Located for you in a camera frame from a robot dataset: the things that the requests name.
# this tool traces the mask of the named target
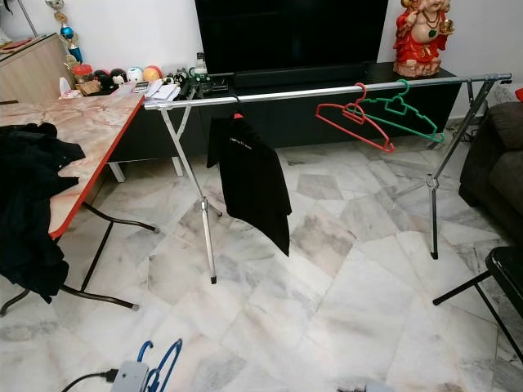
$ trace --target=black tv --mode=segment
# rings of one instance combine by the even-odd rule
[[[195,0],[210,74],[376,61],[387,0]]]

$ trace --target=black jacket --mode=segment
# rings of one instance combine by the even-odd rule
[[[58,171],[85,158],[52,124],[0,127],[0,274],[51,302],[68,264],[49,236],[51,196],[78,183]]]
[[[276,152],[243,118],[214,118],[207,167],[218,162],[227,213],[258,228],[288,256],[292,211]]]

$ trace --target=black cable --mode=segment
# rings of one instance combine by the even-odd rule
[[[81,377],[77,378],[76,380],[74,380],[73,382],[71,382],[61,392],[67,392],[73,386],[77,385],[80,381],[85,380],[86,378],[91,378],[91,377],[104,377],[107,382],[114,382],[114,379],[116,378],[117,373],[118,373],[118,369],[110,369],[108,372],[86,374],[85,376],[81,376]]]

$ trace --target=white wall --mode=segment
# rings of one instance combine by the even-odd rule
[[[44,0],[23,0],[39,33],[58,31]],[[18,7],[2,13],[2,29],[13,38],[30,35]],[[390,0],[378,61],[392,61],[400,0]],[[64,13],[79,34],[84,60],[95,69],[158,65],[171,71],[194,63],[202,49],[194,0],[65,0]],[[452,0],[449,18],[456,32],[442,54],[443,66],[457,75],[512,72],[523,81],[522,0]],[[465,95],[453,116],[467,111]]]

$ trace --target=red statue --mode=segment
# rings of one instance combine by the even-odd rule
[[[396,24],[397,50],[394,70],[416,78],[440,71],[438,51],[443,51],[447,37],[454,32],[454,23],[445,18],[450,0],[401,0],[406,11]]]

